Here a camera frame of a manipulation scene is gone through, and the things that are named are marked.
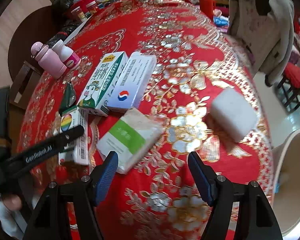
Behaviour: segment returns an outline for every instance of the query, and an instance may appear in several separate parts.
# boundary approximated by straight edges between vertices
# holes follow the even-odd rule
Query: red jug
[[[216,8],[214,0],[199,0],[200,10],[213,21],[213,10]]]

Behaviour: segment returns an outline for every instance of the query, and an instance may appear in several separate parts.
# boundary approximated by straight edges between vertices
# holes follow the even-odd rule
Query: red tablecloth
[[[30,100],[20,133],[21,151],[60,127],[58,107],[67,81],[80,96],[104,53],[134,51],[157,55],[139,110],[165,126],[158,142],[127,175],[116,174],[106,200],[96,208],[105,239],[198,239],[210,209],[201,200],[187,167],[196,150],[216,172],[238,183],[257,180],[272,192],[272,156],[266,119],[245,66],[210,20],[184,0],[126,0],[94,16],[69,44],[82,58],[80,68],[54,80],[44,73]],[[235,144],[209,117],[210,104],[225,87],[234,87],[255,109],[259,122]],[[102,162],[96,143],[116,122],[89,117],[93,168]],[[73,181],[84,166],[58,166],[57,157],[32,170],[37,188],[49,181]],[[75,224],[69,204],[70,222]],[[235,228],[234,205],[229,228]],[[79,238],[73,226],[73,237]],[[233,236],[229,231],[228,238]]]

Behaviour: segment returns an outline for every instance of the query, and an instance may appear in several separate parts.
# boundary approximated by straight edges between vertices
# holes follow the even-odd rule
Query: small carton with rainbow circle
[[[60,133],[75,126],[82,125],[84,128],[84,134],[69,143],[65,147],[64,152],[59,153],[59,164],[73,161],[80,165],[89,165],[87,123],[88,113],[79,109],[77,106],[72,106],[62,113]]]
[[[112,91],[108,108],[121,113],[138,108],[156,64],[156,56],[133,52]]]
[[[85,86],[77,106],[91,114],[108,116],[108,100],[127,61],[124,51],[105,54]]]

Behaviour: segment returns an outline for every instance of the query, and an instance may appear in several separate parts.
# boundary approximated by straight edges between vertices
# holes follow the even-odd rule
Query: yellow logo
[[[104,60],[102,61],[102,63],[104,63],[104,62],[111,62],[111,61],[114,60],[114,58],[115,58],[115,56],[113,54],[111,54],[111,55],[105,57]]]

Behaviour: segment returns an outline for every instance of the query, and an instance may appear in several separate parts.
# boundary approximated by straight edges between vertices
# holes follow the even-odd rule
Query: blue gripper pad
[[[102,173],[96,184],[95,205],[98,206],[101,201],[106,198],[112,179],[118,168],[118,154],[111,151],[104,163],[101,165]]]
[[[196,160],[196,152],[191,152],[188,155],[188,167],[191,172],[191,175],[194,179],[194,182],[197,186],[197,189],[200,193],[200,196],[203,201],[205,201],[209,206],[213,206],[213,197],[211,195],[211,185],[208,182],[207,177],[203,174],[202,169]]]

